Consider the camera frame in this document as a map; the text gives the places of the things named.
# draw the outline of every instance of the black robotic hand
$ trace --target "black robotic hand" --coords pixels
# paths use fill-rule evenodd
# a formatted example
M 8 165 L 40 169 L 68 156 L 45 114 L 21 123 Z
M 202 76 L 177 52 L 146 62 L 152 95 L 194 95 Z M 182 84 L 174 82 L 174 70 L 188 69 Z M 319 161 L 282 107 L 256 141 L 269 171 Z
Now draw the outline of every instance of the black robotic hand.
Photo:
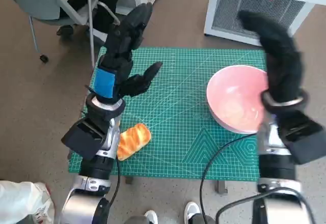
M 134 8 L 108 35 L 98 65 L 94 90 L 97 99 L 106 104 L 114 104 L 124 96 L 136 96 L 148 90 L 152 79 L 162 63 L 151 65 L 144 75 L 129 77 L 132 67 L 132 51 L 142 40 L 143 32 L 153 10 L 151 3 L 140 4 Z
M 294 40 L 287 30 L 270 18 L 249 11 L 240 11 L 243 28 L 256 32 L 266 53 L 268 91 L 275 102 L 298 98 L 303 65 Z

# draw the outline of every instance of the sneaker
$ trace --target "sneaker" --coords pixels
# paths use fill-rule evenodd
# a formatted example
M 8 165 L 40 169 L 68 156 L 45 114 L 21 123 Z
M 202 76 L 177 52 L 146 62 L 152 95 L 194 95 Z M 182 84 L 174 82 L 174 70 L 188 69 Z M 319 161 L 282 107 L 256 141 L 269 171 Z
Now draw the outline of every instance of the sneaker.
M 150 223 L 158 224 L 158 219 L 157 219 L 157 215 L 156 215 L 155 211 L 149 210 L 145 213 L 144 216 L 146 216 L 149 219 Z
M 44 183 L 35 183 L 35 186 L 43 192 L 42 205 L 32 215 L 35 224 L 53 224 L 55 220 L 55 206 Z
M 73 35 L 73 25 L 63 25 L 57 30 L 57 36 L 70 37 L 71 35 Z
M 184 209 L 184 224 L 188 224 L 195 214 L 200 214 L 199 206 L 195 202 L 189 202 Z

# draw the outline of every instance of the chair leg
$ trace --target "chair leg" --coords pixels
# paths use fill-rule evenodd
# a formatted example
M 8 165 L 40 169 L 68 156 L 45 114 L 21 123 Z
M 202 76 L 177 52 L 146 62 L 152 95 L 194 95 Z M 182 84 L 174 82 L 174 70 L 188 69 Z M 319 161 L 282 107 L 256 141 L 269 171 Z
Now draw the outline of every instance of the chair leg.
M 31 16 L 29 16 L 29 22 L 30 22 L 30 26 L 31 26 L 31 31 L 32 31 L 32 36 L 33 36 L 35 50 L 36 50 L 37 53 L 40 54 L 40 60 L 43 63 L 47 63 L 49 61 L 49 58 L 46 55 L 41 54 L 40 51 L 39 51 L 39 47 L 37 45 L 36 36 L 35 36 L 35 30 L 34 30 L 34 25 L 33 25 L 33 18 Z
M 104 7 L 105 10 L 108 11 L 108 13 L 114 19 L 116 25 L 120 25 L 120 20 L 118 19 L 118 17 L 111 11 L 111 9 L 108 8 L 108 6 L 105 3 L 102 3 L 102 2 L 99 1 L 99 2 L 97 2 L 97 4 L 100 5 L 100 6 L 102 6 L 102 7 Z
M 90 24 L 90 43 L 91 43 L 91 60 L 92 67 L 95 67 L 95 51 L 94 51 L 94 36 L 93 36 L 93 14 L 92 14 L 92 0 L 87 0 L 88 2 L 88 15 Z

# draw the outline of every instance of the green cutting mat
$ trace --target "green cutting mat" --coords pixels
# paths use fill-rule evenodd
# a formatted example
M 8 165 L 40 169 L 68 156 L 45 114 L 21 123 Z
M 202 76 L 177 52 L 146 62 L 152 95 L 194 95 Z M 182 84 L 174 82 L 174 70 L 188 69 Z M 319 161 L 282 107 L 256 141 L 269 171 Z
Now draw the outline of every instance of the green cutting mat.
M 143 74 L 157 61 L 163 66 L 150 90 L 126 97 L 121 121 L 124 131 L 144 123 L 151 142 L 121 162 L 122 175 L 199 179 L 212 155 L 241 135 L 225 130 L 210 115 L 206 86 L 218 70 L 236 64 L 264 69 L 259 50 L 139 48 L 133 53 L 132 73 Z M 69 171 L 78 173 L 81 158 L 73 154 Z M 208 179 L 255 181 L 258 178 L 256 138 L 236 142 L 211 166 Z

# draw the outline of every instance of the chair wheel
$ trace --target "chair wheel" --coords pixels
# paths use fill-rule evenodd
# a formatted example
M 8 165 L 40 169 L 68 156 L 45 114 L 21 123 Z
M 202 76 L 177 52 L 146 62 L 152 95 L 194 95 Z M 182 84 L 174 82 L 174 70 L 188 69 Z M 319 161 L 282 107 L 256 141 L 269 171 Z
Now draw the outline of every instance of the chair wheel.
M 40 60 L 43 62 L 43 63 L 47 63 L 47 62 L 49 62 L 49 58 L 46 56 L 46 55 L 44 55 L 44 54 L 42 54 L 41 56 L 40 56 Z
M 71 25 L 64 25 L 57 30 L 57 36 L 70 37 L 73 34 Z

